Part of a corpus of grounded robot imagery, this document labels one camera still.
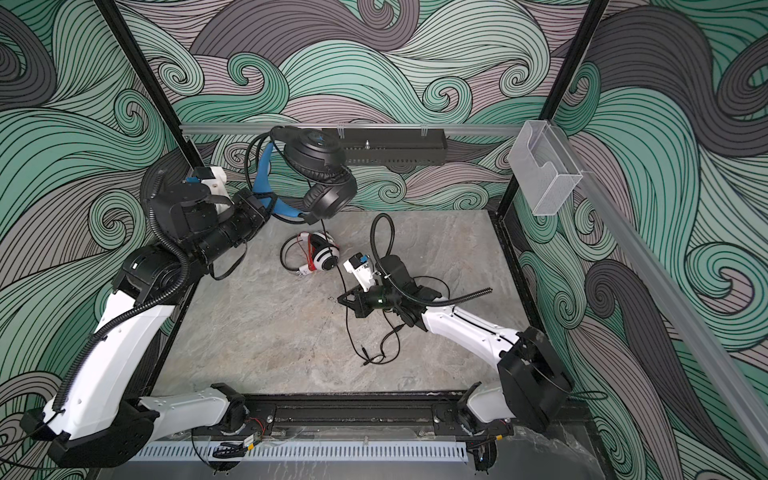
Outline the white and black headphones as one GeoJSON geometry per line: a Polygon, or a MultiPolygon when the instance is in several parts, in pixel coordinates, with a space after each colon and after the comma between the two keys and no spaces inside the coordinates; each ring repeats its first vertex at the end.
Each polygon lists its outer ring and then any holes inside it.
{"type": "Polygon", "coordinates": [[[331,271],[339,264],[340,249],[335,239],[327,232],[302,231],[289,237],[281,246],[279,260],[281,266],[296,275],[305,276],[316,271],[331,271]],[[291,267],[286,263],[288,251],[298,246],[304,253],[305,263],[291,267]]]}

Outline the black and blue headphones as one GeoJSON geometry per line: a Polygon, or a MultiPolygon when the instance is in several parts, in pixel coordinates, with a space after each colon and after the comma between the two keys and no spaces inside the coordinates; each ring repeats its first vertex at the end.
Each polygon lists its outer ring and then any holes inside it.
{"type": "Polygon", "coordinates": [[[274,127],[251,140],[243,162],[246,183],[266,211],[293,224],[315,224],[333,217],[357,194],[338,136],[317,129],[274,127]],[[309,185],[301,207],[282,200],[269,183],[271,156],[280,158],[309,185]]]}

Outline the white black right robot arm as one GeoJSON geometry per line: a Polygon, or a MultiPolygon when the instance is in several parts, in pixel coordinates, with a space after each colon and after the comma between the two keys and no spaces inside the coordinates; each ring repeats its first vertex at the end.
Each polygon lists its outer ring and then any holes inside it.
{"type": "Polygon", "coordinates": [[[519,331],[463,309],[463,303],[490,294],[488,288],[450,298],[418,284],[399,256],[378,252],[380,221],[393,222],[385,213],[375,217],[370,253],[357,253],[344,264],[358,284],[340,295],[338,303],[357,318],[376,310],[393,313],[406,326],[450,340],[494,368],[494,382],[474,384],[458,402],[457,416],[468,432],[508,421],[546,431],[573,393],[572,377],[549,339],[533,326],[519,331]]]}

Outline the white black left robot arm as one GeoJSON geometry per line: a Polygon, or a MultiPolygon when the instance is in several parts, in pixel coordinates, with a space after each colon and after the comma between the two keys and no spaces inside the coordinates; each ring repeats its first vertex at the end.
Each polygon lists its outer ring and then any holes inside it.
{"type": "Polygon", "coordinates": [[[212,427],[241,433],[245,398],[224,383],[169,397],[125,396],[147,348],[188,287],[214,273],[213,263],[245,245],[274,206],[243,188],[234,196],[212,191],[210,168],[163,187],[155,180],[148,222],[156,243],[132,252],[114,278],[95,332],[77,354],[55,395],[26,412],[21,426],[47,442],[59,468],[111,468],[146,444],[181,431],[212,427]]]}

